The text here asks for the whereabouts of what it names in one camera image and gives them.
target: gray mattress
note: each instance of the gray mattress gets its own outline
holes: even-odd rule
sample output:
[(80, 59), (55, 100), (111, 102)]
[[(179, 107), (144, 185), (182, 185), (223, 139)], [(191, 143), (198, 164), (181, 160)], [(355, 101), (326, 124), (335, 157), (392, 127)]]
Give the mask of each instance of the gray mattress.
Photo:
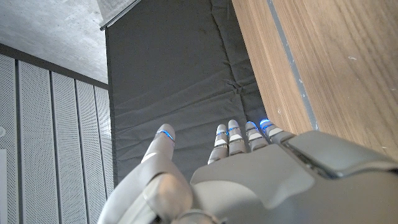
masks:
[(231, 1), (142, 0), (106, 29), (115, 180), (137, 166), (163, 123), (189, 180), (216, 128), (266, 118)]

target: white robotic hand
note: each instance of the white robotic hand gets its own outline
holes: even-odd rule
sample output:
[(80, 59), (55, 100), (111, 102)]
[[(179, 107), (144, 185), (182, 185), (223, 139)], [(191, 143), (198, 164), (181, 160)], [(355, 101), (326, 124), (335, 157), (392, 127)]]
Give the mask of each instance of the white robotic hand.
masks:
[(228, 129), (219, 125), (208, 165), (197, 169), (188, 183), (171, 161), (174, 130), (163, 124), (141, 164), (109, 196), (98, 223), (398, 219), (398, 164), (391, 158), (318, 131), (296, 136), (268, 119), (259, 128), (247, 122), (245, 129), (249, 149), (235, 120)]

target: perforated metal panel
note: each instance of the perforated metal panel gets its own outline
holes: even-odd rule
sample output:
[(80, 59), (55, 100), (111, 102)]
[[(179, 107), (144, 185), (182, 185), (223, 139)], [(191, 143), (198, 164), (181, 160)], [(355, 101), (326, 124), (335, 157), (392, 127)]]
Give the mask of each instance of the perforated metal panel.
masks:
[(19, 223), (15, 77), (15, 60), (0, 55), (0, 126), (6, 131), (0, 138), (0, 149), (7, 150), (8, 223)]
[(7, 223), (7, 151), (0, 148), (0, 224)]
[(48, 70), (19, 62), (24, 223), (58, 223)]
[(99, 136), (103, 156), (105, 171), (105, 186), (108, 196), (113, 191), (113, 160), (112, 160), (112, 140), (111, 140), (111, 115), (109, 112), (108, 91), (95, 87), (95, 100), (99, 121)]
[(90, 223), (96, 223), (106, 199), (94, 88), (76, 81), (76, 90), (88, 216)]
[(62, 223), (87, 223), (75, 81), (52, 74)]

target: wood grain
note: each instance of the wood grain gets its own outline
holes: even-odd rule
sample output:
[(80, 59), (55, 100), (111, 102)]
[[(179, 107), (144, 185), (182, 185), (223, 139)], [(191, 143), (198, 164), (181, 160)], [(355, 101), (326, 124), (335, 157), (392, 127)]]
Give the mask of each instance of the wood grain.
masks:
[(284, 130), (302, 133), (312, 127), (264, 2), (233, 0), (268, 118)]
[[(267, 58), (284, 54), (283, 49), (282, 53), (270, 51), (270, 44), (260, 46), (255, 37), (248, 37), (263, 35), (262, 39), (268, 39), (273, 35), (272, 30), (265, 26), (256, 27), (256, 31), (244, 28), (248, 23), (243, 21), (247, 20), (273, 22), (265, 1), (236, 0), (234, 6), (239, 6), (235, 11), (251, 60), (264, 52), (271, 53)], [(274, 0), (274, 6), (320, 130), (398, 160), (398, 2)], [(265, 49), (250, 50), (256, 47)], [(283, 80), (292, 75), (277, 70), (271, 70), (273, 75), (264, 75), (257, 73), (259, 69), (254, 72), (260, 91), (267, 87), (260, 83), (269, 82), (270, 76)], [(293, 88), (285, 85), (276, 88), (289, 87)], [(280, 100), (272, 92), (268, 94), (263, 96), (263, 100), (267, 98), (266, 110), (266, 104)], [(288, 108), (297, 106), (290, 101), (286, 103)], [(287, 114), (291, 117), (286, 119), (300, 126), (302, 121), (297, 117), (300, 119), (303, 114), (295, 113)]]

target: concrete ceiling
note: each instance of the concrete ceiling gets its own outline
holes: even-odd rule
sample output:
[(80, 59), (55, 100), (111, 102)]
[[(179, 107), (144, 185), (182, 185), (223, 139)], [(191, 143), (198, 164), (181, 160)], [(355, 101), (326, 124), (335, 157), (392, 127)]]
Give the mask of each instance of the concrete ceiling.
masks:
[(96, 0), (2, 0), (0, 43), (108, 83)]

